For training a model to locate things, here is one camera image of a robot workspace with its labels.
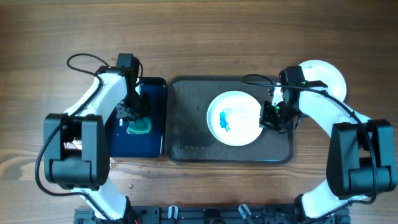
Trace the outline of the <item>white plate with blue stain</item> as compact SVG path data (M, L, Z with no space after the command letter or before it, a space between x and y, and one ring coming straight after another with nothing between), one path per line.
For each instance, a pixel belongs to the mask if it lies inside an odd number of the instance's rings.
M211 134L229 146L245 146L261 134L259 126L261 105L243 91L227 91L210 103L206 122Z

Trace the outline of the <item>green yellow sponge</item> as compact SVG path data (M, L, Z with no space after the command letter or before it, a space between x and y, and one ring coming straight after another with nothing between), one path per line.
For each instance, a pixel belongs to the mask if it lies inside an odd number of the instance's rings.
M128 134L148 134L152 129L152 120L149 117L130 121L126 132Z

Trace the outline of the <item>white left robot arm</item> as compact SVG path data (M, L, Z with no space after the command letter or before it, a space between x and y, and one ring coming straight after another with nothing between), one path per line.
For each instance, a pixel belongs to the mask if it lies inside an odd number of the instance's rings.
M98 223L139 223L129 199L109 178L109 145L105 123L114 109L121 121L148 114L149 97L138 91L142 64L108 64L95 72L89 90L64 113L44 120L44 144L37 162L44 163L48 182L59 185L62 197L79 195Z

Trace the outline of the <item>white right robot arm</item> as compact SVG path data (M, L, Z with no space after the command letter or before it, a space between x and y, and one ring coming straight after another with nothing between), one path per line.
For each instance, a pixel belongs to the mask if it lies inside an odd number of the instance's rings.
M293 220L321 222L354 203L369 205L397 186L392 125L361 115L332 94L321 81L269 84L276 105L264 103L259 123L279 132L295 129L294 117L312 118L330 137L326 179L296 198Z

